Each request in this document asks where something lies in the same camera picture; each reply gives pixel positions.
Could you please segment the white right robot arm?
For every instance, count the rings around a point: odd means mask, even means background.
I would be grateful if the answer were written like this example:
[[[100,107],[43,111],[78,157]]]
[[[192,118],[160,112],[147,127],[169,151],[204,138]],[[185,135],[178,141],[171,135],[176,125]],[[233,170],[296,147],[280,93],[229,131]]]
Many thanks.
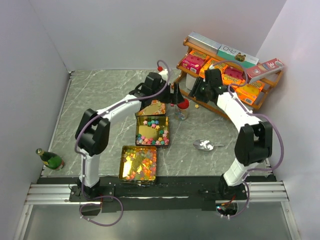
[[[220,177],[218,186],[219,195],[228,200],[243,184],[248,170],[271,156],[273,127],[267,121],[250,115],[237,93],[223,84],[221,71],[217,68],[210,67],[204,72],[204,78],[198,77],[189,96],[204,103],[213,102],[238,131],[235,159]]]

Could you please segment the clear glass jar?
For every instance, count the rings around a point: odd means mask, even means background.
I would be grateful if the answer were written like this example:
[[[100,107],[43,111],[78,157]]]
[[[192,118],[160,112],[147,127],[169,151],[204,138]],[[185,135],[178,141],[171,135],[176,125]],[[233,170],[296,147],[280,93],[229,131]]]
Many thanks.
[[[185,121],[188,118],[188,108],[182,109],[176,105],[174,108],[174,117],[179,121]]]

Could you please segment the silver metal scoop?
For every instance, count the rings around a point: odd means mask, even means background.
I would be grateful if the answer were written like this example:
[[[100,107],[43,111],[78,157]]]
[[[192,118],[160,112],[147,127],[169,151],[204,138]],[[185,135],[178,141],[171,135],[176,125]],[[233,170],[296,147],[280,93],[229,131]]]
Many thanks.
[[[224,144],[218,144],[218,143],[212,143],[209,140],[203,140],[203,139],[197,139],[193,142],[193,146],[197,149],[197,150],[201,150],[204,152],[210,152],[212,151],[214,148],[219,148],[219,147],[223,147]]]

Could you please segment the gold tin of star candies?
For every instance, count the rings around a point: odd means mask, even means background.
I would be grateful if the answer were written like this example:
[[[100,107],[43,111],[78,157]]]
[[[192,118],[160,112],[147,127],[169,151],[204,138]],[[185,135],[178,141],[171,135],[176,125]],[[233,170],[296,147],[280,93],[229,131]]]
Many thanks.
[[[147,115],[136,118],[136,146],[168,148],[170,145],[170,119],[168,116]]]

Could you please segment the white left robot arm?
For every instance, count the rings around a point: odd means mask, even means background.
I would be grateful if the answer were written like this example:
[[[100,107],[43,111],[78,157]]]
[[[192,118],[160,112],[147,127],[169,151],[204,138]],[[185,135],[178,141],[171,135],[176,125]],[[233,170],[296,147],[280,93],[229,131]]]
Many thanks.
[[[100,110],[87,109],[75,134],[74,151],[81,157],[81,173],[78,187],[87,201],[94,201],[99,195],[100,155],[107,148],[111,126],[144,108],[153,100],[165,104],[184,102],[179,84],[170,83],[170,72],[150,72],[123,99]]]

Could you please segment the gold tin of stick candies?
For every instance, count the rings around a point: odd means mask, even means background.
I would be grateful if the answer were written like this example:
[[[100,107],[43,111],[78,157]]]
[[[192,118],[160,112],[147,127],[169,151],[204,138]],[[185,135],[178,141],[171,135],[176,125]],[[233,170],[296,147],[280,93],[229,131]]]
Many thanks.
[[[151,104],[135,114],[136,117],[141,116],[165,116],[166,104],[159,100],[152,100]]]

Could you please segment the red jar lid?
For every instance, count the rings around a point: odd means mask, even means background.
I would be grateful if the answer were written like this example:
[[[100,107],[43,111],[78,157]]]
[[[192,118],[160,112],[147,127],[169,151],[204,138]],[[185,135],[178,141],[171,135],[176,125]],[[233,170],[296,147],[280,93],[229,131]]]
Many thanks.
[[[177,107],[181,110],[186,110],[190,106],[190,102],[187,98],[184,98],[183,102],[177,104]]]

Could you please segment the gold tin of gummy candies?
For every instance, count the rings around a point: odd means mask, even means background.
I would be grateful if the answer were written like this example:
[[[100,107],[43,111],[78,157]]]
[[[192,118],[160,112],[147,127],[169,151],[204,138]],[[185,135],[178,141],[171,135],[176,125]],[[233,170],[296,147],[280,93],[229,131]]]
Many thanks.
[[[151,184],[156,181],[157,148],[155,146],[122,147],[118,178],[124,183]]]

